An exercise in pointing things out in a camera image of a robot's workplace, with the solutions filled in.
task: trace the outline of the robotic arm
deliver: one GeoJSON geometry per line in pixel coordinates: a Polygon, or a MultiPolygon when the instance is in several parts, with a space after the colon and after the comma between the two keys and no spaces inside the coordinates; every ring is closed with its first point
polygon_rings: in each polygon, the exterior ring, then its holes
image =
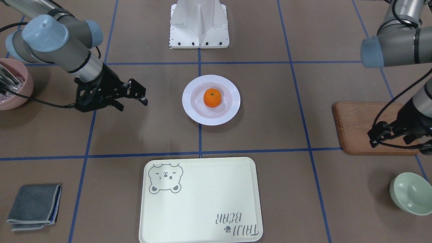
{"type": "Polygon", "coordinates": [[[147,105],[146,89],[134,79],[127,83],[106,66],[90,48],[102,43],[102,31],[91,20],[79,21],[51,0],[2,0],[32,20],[10,34],[6,48],[17,60],[55,63],[75,75],[75,108],[89,112],[106,106],[123,111],[116,99],[127,97],[147,105]]]}
{"type": "MultiPolygon", "coordinates": [[[[432,62],[432,27],[421,25],[420,12],[430,0],[392,0],[376,36],[363,40],[365,67],[389,67],[432,62]]],[[[406,144],[432,135],[432,79],[430,79],[388,124],[380,121],[368,132],[372,147],[388,139],[404,136],[406,144]]],[[[432,155],[432,140],[411,146],[432,155]]]]}

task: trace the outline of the black cable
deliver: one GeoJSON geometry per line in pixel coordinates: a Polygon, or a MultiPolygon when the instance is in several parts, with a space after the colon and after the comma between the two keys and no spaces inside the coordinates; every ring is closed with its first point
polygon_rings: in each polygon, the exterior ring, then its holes
{"type": "Polygon", "coordinates": [[[28,22],[18,22],[18,23],[13,23],[13,24],[10,24],[10,25],[6,25],[5,27],[0,28],[0,32],[3,32],[5,30],[10,29],[10,28],[15,27],[15,26],[23,26],[23,25],[26,25],[26,24],[28,24],[28,22]]]}
{"type": "Polygon", "coordinates": [[[382,25],[378,28],[377,35],[378,35],[379,32],[382,30],[382,27],[384,27],[384,25],[390,23],[390,22],[393,21],[393,20],[394,20],[394,19],[390,19],[390,20],[388,20],[388,21],[382,23],[382,25]]]}
{"type": "Polygon", "coordinates": [[[393,5],[391,6],[391,12],[393,13],[395,19],[397,19],[401,24],[407,27],[414,27],[415,29],[418,28],[419,26],[417,25],[417,23],[407,23],[403,21],[401,18],[399,18],[399,16],[396,14],[396,2],[397,0],[394,0],[393,5]]]}
{"type": "Polygon", "coordinates": [[[45,101],[42,101],[42,100],[34,99],[32,97],[28,97],[28,96],[25,96],[25,95],[22,95],[22,94],[18,94],[18,93],[14,92],[14,91],[11,91],[8,88],[5,88],[3,86],[0,86],[0,89],[2,89],[4,91],[7,91],[7,92],[10,92],[11,94],[19,96],[21,98],[25,98],[25,99],[28,99],[28,100],[31,100],[31,101],[36,101],[36,102],[39,102],[39,103],[42,103],[42,104],[48,105],[48,106],[53,106],[53,107],[63,108],[63,109],[70,109],[70,108],[74,108],[75,107],[75,103],[72,103],[72,104],[69,104],[69,105],[66,105],[66,106],[61,106],[61,105],[56,105],[56,104],[48,103],[48,102],[45,102],[45,101]]]}
{"type": "Polygon", "coordinates": [[[99,53],[99,59],[101,59],[101,51],[99,50],[99,47],[98,46],[96,46],[96,50],[98,50],[98,53],[99,53]]]}
{"type": "MultiPolygon", "coordinates": [[[[414,82],[413,84],[411,84],[410,86],[408,86],[405,90],[403,90],[402,92],[400,92],[391,101],[389,101],[389,103],[387,103],[381,109],[381,111],[378,113],[378,115],[375,117],[375,120],[374,120],[374,123],[373,123],[372,127],[374,127],[377,124],[378,118],[387,109],[387,107],[389,107],[395,100],[397,100],[399,97],[401,97],[403,94],[405,94],[408,90],[412,89],[415,85],[419,84],[421,81],[423,81],[425,78],[427,78],[430,74],[432,74],[432,68],[425,75],[423,75],[423,77],[421,77],[416,82],[414,82]]],[[[418,145],[412,145],[412,146],[399,146],[399,145],[395,145],[395,144],[387,144],[387,143],[384,143],[384,142],[378,142],[378,143],[382,144],[384,146],[388,146],[388,147],[403,148],[403,149],[419,149],[422,146],[420,144],[418,144],[418,145]]]]}
{"type": "Polygon", "coordinates": [[[54,2],[53,0],[49,0],[50,2],[52,2],[54,5],[56,5],[59,8],[63,8],[62,6],[58,5],[58,3],[54,2]]]}
{"type": "Polygon", "coordinates": [[[378,113],[378,115],[375,117],[374,123],[373,125],[375,126],[377,124],[378,118],[381,116],[381,114],[384,112],[384,110],[387,109],[387,107],[389,107],[396,99],[398,99],[399,97],[401,97],[403,94],[405,94],[408,90],[412,89],[415,85],[419,84],[421,81],[423,81],[425,78],[427,78],[430,74],[432,74],[432,68],[425,74],[423,75],[423,77],[421,77],[420,79],[418,79],[416,82],[414,82],[413,84],[411,84],[410,86],[408,86],[404,91],[400,92],[398,95],[396,95],[391,101],[389,101],[389,103],[387,103],[383,109],[381,109],[381,111],[378,113]]]}

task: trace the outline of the light blue joint cap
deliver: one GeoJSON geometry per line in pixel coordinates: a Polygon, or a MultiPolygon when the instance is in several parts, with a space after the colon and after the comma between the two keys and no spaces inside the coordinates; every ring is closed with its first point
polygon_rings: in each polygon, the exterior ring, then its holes
{"type": "Polygon", "coordinates": [[[53,17],[43,14],[32,19],[22,31],[28,45],[40,52],[55,51],[69,39],[69,31],[53,17]]]}
{"type": "Polygon", "coordinates": [[[365,67],[384,67],[381,45],[378,37],[372,36],[363,40],[360,49],[362,63],[365,67]]]}
{"type": "Polygon", "coordinates": [[[6,49],[9,52],[9,54],[11,54],[13,56],[13,58],[15,58],[18,61],[23,62],[23,63],[29,63],[26,60],[22,59],[18,55],[18,53],[15,50],[15,46],[13,46],[13,36],[15,35],[15,33],[19,32],[19,31],[21,31],[21,30],[17,30],[14,33],[12,33],[6,37],[6,49]]]}
{"type": "Polygon", "coordinates": [[[102,44],[104,40],[104,35],[102,33],[101,27],[93,20],[84,20],[90,28],[90,33],[92,34],[92,48],[102,44]]]}

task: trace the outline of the grid line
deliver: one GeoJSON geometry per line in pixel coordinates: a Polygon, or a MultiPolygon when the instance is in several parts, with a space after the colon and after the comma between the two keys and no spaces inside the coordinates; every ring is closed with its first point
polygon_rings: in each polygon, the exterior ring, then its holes
{"type": "MultiPolygon", "coordinates": [[[[354,2],[354,0],[351,0],[351,1],[352,1],[353,5],[354,5],[354,8],[356,9],[356,12],[357,12],[357,15],[358,15],[358,17],[359,17],[359,20],[360,20],[360,22],[362,23],[363,30],[365,31],[366,37],[369,37],[368,32],[366,31],[365,25],[363,24],[362,17],[361,17],[361,15],[360,15],[360,13],[359,13],[359,11],[358,11],[358,9],[357,9],[357,5],[356,5],[356,3],[354,2]]],[[[380,70],[381,70],[381,75],[382,75],[382,77],[383,77],[383,79],[384,79],[384,82],[385,82],[385,84],[386,84],[386,86],[387,86],[388,92],[389,92],[391,98],[393,99],[393,93],[392,93],[391,88],[390,88],[390,86],[389,86],[389,84],[388,84],[388,82],[387,82],[387,78],[385,77],[384,71],[382,70],[382,68],[380,68],[380,70]]],[[[420,159],[419,159],[419,157],[418,157],[417,155],[415,155],[415,158],[416,158],[416,160],[417,160],[417,163],[419,164],[420,170],[422,171],[423,178],[425,178],[425,179],[427,180],[427,176],[426,176],[426,173],[425,173],[425,171],[424,171],[424,169],[423,169],[422,162],[420,161],[420,159]]]]}
{"type": "Polygon", "coordinates": [[[93,154],[93,155],[66,155],[66,156],[40,156],[40,157],[4,157],[0,161],[20,160],[70,160],[84,158],[118,158],[118,157],[148,157],[148,156],[170,156],[170,155],[196,155],[196,154],[220,154],[220,153],[279,153],[279,152],[301,152],[301,151],[329,151],[342,150],[341,147],[321,148],[286,148],[286,149],[251,149],[251,150],[210,150],[189,152],[159,152],[159,153],[119,153],[119,154],[93,154]]]}
{"type": "MultiPolygon", "coordinates": [[[[105,62],[110,66],[137,66],[137,65],[214,65],[214,64],[328,64],[328,63],[361,63],[362,61],[201,61],[201,62],[105,62]]],[[[27,67],[57,66],[50,63],[25,64],[27,67]]]]}
{"type": "MultiPolygon", "coordinates": [[[[198,77],[201,77],[201,49],[198,48],[198,77]]],[[[203,157],[203,130],[201,123],[198,123],[198,150],[200,158],[203,157]]]]}
{"type": "Polygon", "coordinates": [[[323,198],[322,198],[320,183],[319,183],[319,180],[318,180],[318,174],[317,174],[317,170],[316,170],[316,167],[315,167],[314,155],[312,153],[311,143],[309,141],[308,128],[306,126],[305,115],[303,113],[302,101],[300,99],[299,87],[297,85],[297,79],[295,77],[294,64],[292,63],[291,51],[289,50],[288,37],[286,35],[285,24],[283,22],[282,10],[281,10],[281,7],[280,7],[280,1],[279,0],[277,0],[277,6],[278,6],[278,9],[279,9],[279,15],[280,15],[280,21],[281,21],[281,24],[282,24],[283,35],[285,37],[286,51],[288,53],[289,61],[291,62],[290,63],[290,67],[291,67],[291,72],[292,72],[292,79],[293,79],[293,82],[294,82],[294,87],[295,87],[295,92],[296,92],[296,95],[297,95],[297,100],[299,102],[300,115],[302,117],[303,128],[304,128],[305,136],[306,136],[306,142],[308,144],[308,151],[309,151],[309,156],[310,156],[310,159],[311,159],[312,170],[314,172],[315,185],[317,187],[317,193],[318,193],[318,198],[319,198],[319,201],[320,201],[322,217],[323,217],[323,220],[324,220],[324,226],[325,226],[325,230],[326,230],[326,233],[327,233],[327,240],[328,240],[329,243],[331,243],[332,241],[331,241],[330,229],[329,229],[328,223],[327,223],[327,215],[326,215],[326,212],[325,212],[324,201],[323,201],[323,198]]]}
{"type": "MultiPolygon", "coordinates": [[[[115,1],[114,13],[113,13],[113,16],[112,16],[112,22],[111,22],[111,28],[110,28],[110,32],[109,32],[109,36],[108,36],[107,48],[105,50],[104,62],[106,62],[107,58],[108,58],[109,47],[110,47],[111,38],[112,38],[112,32],[113,32],[113,29],[114,29],[115,16],[116,16],[116,13],[117,13],[117,7],[118,7],[118,0],[115,1]]],[[[88,138],[88,142],[87,142],[86,154],[84,156],[83,169],[81,170],[81,177],[80,177],[80,180],[79,180],[78,192],[77,192],[77,195],[76,195],[75,209],[73,211],[73,218],[72,218],[72,224],[70,226],[68,243],[72,243],[72,239],[73,239],[73,232],[74,232],[74,229],[75,229],[76,215],[78,214],[79,200],[80,200],[80,197],[81,197],[81,190],[83,188],[84,176],[85,176],[86,167],[87,167],[87,159],[89,157],[90,144],[92,142],[93,127],[95,125],[95,120],[96,120],[96,111],[93,111],[92,123],[90,125],[90,131],[89,131],[89,138],[88,138]]]]}

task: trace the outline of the orange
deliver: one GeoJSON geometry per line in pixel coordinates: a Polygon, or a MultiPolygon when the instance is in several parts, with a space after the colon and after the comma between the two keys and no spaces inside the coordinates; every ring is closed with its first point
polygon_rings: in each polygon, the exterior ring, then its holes
{"type": "Polygon", "coordinates": [[[204,104],[214,108],[222,102],[222,95],[217,89],[208,89],[204,93],[204,104]]]}

